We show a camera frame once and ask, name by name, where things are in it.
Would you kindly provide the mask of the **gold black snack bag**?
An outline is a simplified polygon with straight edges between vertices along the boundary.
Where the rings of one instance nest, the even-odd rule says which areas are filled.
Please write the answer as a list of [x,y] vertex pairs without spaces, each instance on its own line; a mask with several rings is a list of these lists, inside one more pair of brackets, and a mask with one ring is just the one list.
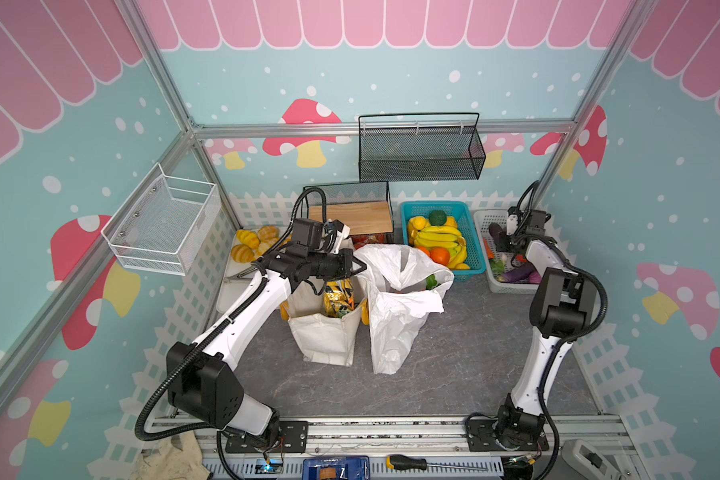
[[354,288],[350,279],[329,281],[323,293],[325,315],[343,318],[356,308]]

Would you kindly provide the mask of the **white canvas tote bag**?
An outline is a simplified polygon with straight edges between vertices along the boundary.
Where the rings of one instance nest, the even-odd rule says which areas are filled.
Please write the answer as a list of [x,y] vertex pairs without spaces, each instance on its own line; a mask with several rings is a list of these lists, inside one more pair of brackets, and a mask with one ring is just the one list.
[[336,366],[352,366],[356,334],[361,322],[368,323],[367,296],[352,278],[354,308],[345,314],[328,314],[326,293],[318,296],[302,283],[280,305],[281,317],[286,321],[304,360]]

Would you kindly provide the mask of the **white plastic grocery bag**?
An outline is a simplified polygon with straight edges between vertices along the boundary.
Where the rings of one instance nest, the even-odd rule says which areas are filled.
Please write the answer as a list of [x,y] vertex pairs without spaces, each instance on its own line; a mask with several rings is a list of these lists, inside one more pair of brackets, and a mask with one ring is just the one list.
[[373,372],[393,375],[428,317],[444,311],[455,275],[407,245],[366,245],[354,258],[366,265],[356,278],[368,301]]

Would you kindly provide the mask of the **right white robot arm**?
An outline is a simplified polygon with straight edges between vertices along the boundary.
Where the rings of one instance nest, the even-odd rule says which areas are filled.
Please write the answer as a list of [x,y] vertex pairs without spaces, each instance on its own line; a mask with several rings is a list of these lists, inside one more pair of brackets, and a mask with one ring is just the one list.
[[532,343],[526,363],[493,426],[496,443],[508,451],[541,446],[544,427],[553,425],[547,400],[560,363],[576,340],[601,325],[608,308],[602,283],[574,266],[546,234],[551,215],[533,207],[538,186],[537,181],[529,185],[508,209],[504,227],[490,228],[500,253],[525,259],[511,275],[529,269],[540,276],[529,310]]

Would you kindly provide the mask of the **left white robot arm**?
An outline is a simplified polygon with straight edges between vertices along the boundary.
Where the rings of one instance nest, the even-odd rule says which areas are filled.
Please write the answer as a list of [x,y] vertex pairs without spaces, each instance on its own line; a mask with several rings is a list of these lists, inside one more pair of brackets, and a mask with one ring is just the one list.
[[[167,376],[137,416],[135,437],[143,442],[214,429],[242,434],[260,451],[283,437],[276,410],[246,394],[235,370],[250,341],[297,288],[306,284],[317,296],[331,282],[349,279],[367,265],[342,244],[350,229],[323,215],[319,220],[291,215],[282,236],[251,264],[254,275],[242,296],[190,343],[175,343],[166,356]],[[147,421],[160,399],[194,417],[191,424],[150,432]]]

